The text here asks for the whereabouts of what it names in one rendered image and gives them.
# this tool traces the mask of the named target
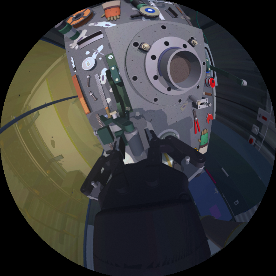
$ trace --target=purple square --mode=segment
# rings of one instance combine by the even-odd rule
[[[213,207],[211,207],[210,209],[210,213],[213,217],[215,217],[216,219],[221,217],[221,213],[217,207],[217,205],[214,205]]]

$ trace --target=orange glove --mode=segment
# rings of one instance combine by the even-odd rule
[[[120,6],[121,6],[121,1],[119,0],[103,3],[102,7],[104,9],[104,14],[101,17],[105,16],[108,21],[110,19],[111,21],[113,21],[113,19],[114,20],[119,19],[121,14]]]

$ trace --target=blue circle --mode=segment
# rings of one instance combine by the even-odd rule
[[[152,8],[146,8],[145,9],[145,11],[147,12],[147,13],[154,13],[155,12],[155,10],[154,9],[152,9]]]

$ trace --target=curved black pipe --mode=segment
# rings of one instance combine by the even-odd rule
[[[67,101],[67,100],[70,100],[70,99],[74,99],[74,98],[77,98],[77,96],[73,96],[73,97],[69,97],[69,98],[64,98],[64,99],[61,99],[61,100],[57,100],[57,101],[53,101],[53,102],[50,102],[50,103],[47,103],[47,104],[44,104],[44,105],[41,105],[39,107],[36,107],[36,108],[33,108],[23,114],[21,114],[20,116],[16,117],[15,119],[11,120],[9,123],[5,124],[3,127],[0,128],[0,134],[5,131],[7,128],[9,128],[10,126],[12,126],[14,123],[18,122],[19,120],[23,119],[24,117],[44,108],[44,107],[47,107],[47,106],[50,106],[52,104],[57,104],[57,103],[60,103],[60,102],[63,102],[63,101]]]

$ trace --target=glove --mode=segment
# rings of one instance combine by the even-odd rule
[[[207,152],[208,148],[208,129],[204,129],[203,132],[201,133],[201,139],[198,139],[200,142],[200,149],[199,152],[204,154]]]
[[[121,6],[121,1],[119,0],[103,3],[102,7],[104,9],[104,14],[101,17],[105,16],[108,21],[110,19],[111,21],[113,21],[113,19],[114,20],[119,19],[121,14],[120,6]]]

